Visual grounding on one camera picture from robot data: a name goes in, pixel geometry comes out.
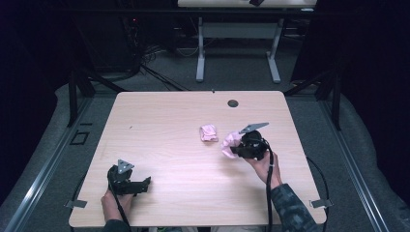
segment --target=human hand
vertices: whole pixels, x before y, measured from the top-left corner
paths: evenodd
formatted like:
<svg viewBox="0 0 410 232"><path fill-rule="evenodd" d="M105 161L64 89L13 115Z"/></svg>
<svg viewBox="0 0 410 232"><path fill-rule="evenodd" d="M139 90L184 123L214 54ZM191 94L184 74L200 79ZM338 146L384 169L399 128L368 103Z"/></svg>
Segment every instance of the human hand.
<svg viewBox="0 0 410 232"><path fill-rule="evenodd" d="M133 194L117 195L118 201L120 202L120 205L123 208L126 217L128 217L131 210L132 197ZM105 222L110 219L123 220L120 211L118 210L118 205L115 201L114 195L109 189L102 197L102 211Z"/></svg>
<svg viewBox="0 0 410 232"><path fill-rule="evenodd" d="M269 163L270 163L270 154L269 151L266 151L264 154L263 159L256 160L256 159L244 159L247 161L253 169L255 169L257 176L262 180L265 184L268 179L268 170L269 170ZM278 155L274 153L274 169L272 172L272 179L271 179L271 189L274 189L282 184L280 178L280 170L278 164Z"/></svg>

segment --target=human arm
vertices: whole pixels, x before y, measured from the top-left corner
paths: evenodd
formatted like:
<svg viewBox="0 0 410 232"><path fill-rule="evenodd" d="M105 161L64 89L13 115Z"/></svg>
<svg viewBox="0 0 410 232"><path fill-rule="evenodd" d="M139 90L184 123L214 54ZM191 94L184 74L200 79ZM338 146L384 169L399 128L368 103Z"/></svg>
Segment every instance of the human arm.
<svg viewBox="0 0 410 232"><path fill-rule="evenodd" d="M118 201L124 210L126 216L129 215L132 203L132 194L117 195ZM105 192L101 199L102 211L105 220L105 227L102 232L128 232L129 226L123 222L120 211L118 210L117 202L110 190Z"/></svg>
<svg viewBox="0 0 410 232"><path fill-rule="evenodd" d="M274 170L271 179L271 198L282 223L282 231L319 231L310 212L295 194L293 189L283 184L280 178L278 155L274 155ZM245 159L256 171L258 177L266 184L270 154L266 152L262 160Z"/></svg>

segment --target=pink cloth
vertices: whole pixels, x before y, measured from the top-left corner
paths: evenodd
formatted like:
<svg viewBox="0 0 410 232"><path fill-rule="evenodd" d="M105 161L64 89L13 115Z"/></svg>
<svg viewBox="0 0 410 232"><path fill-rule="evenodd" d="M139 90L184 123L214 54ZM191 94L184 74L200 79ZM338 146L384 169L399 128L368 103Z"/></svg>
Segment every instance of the pink cloth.
<svg viewBox="0 0 410 232"><path fill-rule="evenodd" d="M241 144L242 136L239 134L238 131L231 132L228 134L225 139L223 140L220 147L222 148L222 152L229 158L235 159L238 157L237 154L233 154L230 150L230 147L238 147Z"/></svg>
<svg viewBox="0 0 410 232"><path fill-rule="evenodd" d="M214 125L204 125L199 129L202 141L218 142L217 129Z"/></svg>

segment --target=table top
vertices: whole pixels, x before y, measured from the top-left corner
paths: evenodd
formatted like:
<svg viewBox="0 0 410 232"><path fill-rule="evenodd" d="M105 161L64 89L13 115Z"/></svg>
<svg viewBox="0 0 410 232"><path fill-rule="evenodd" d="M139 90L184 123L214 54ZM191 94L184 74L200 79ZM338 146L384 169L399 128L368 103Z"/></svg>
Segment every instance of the table top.
<svg viewBox="0 0 410 232"><path fill-rule="evenodd" d="M316 0L265 0L259 7L249 0L178 0L179 7L187 8L314 8Z"/></svg>
<svg viewBox="0 0 410 232"><path fill-rule="evenodd" d="M309 206L319 194L283 93L209 91L119 94L78 196L88 203L73 209L70 225L104 226L100 199L117 160L135 165L133 182L152 178L148 192L133 199L131 226L267 224L265 184L247 162L220 148L229 133L263 122L269 125L258 131L278 154L283 182L323 223L323 209ZM219 142L200 139L207 124L217 128ZM273 220L280 223L276 212Z"/></svg>

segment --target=metal bracket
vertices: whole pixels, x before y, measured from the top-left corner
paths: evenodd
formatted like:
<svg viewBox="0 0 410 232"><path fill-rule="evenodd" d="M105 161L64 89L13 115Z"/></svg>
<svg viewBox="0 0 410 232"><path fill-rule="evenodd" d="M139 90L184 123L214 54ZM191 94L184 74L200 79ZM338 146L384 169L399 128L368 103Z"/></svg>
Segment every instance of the metal bracket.
<svg viewBox="0 0 410 232"><path fill-rule="evenodd" d="M71 208L71 209L73 209L74 207L84 208L86 205L87 205L87 202L82 201L82 200L75 200L75 201L68 200L66 204L64 204L65 207Z"/></svg>
<svg viewBox="0 0 410 232"><path fill-rule="evenodd" d="M312 206L314 209L316 208L328 208L331 206L334 206L334 203L330 199L320 199L316 201L310 201L310 206Z"/></svg>
<svg viewBox="0 0 410 232"><path fill-rule="evenodd" d="M265 126L269 125L269 123L260 123L260 124L249 124L247 125L244 129L242 129L241 131L239 131L239 133L247 133L247 132L252 132L252 131L256 131L260 128L263 128Z"/></svg>
<svg viewBox="0 0 410 232"><path fill-rule="evenodd" d="M130 164L129 162L123 161L118 159L118 174L122 174L127 172L128 170L132 169L134 165Z"/></svg>

